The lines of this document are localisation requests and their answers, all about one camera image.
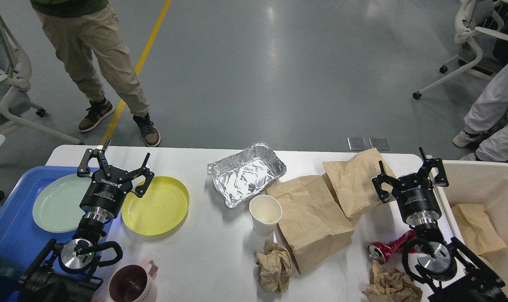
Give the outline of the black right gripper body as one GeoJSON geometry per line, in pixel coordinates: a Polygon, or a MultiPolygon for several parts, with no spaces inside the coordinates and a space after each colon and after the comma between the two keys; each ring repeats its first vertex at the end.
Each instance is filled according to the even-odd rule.
{"type": "Polygon", "coordinates": [[[428,177],[405,175],[398,178],[394,196],[403,222],[418,226],[436,222],[442,212],[433,192],[433,182],[428,177]]]}

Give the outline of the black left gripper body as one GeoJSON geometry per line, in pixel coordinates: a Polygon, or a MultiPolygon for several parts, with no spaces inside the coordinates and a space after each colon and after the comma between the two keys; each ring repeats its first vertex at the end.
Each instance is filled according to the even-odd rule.
{"type": "Polygon", "coordinates": [[[102,169],[94,172],[79,207],[85,212],[101,208],[108,212],[107,218],[117,218],[127,193],[132,189],[132,181],[127,179],[127,174],[126,170],[115,166],[111,167],[110,179],[106,178],[102,169]]]}

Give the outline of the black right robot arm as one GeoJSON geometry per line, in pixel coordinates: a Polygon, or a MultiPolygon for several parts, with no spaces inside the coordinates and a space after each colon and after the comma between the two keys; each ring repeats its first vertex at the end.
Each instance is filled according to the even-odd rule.
{"type": "Polygon", "coordinates": [[[447,174],[440,158],[419,151],[423,163],[417,172],[394,178],[379,161],[380,172],[372,179],[379,199],[384,204],[395,200],[403,222],[415,232],[415,238],[403,245],[405,273],[432,289],[431,302],[506,302],[501,277],[461,240],[444,239],[433,188],[447,187],[447,174]]]}

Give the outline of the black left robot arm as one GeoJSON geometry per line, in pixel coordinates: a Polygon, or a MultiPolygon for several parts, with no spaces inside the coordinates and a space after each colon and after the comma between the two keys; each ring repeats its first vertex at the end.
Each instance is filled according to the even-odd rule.
{"type": "Polygon", "coordinates": [[[141,198],[147,192],[154,172],[147,166],[150,153],[130,172],[108,164],[109,144],[110,139],[83,155],[77,176],[91,179],[79,205],[84,215],[70,241],[50,239],[21,275],[15,286],[19,302],[90,302],[103,283],[95,271],[122,259],[117,242],[102,241],[105,225],[118,217],[128,193],[141,198]]]}

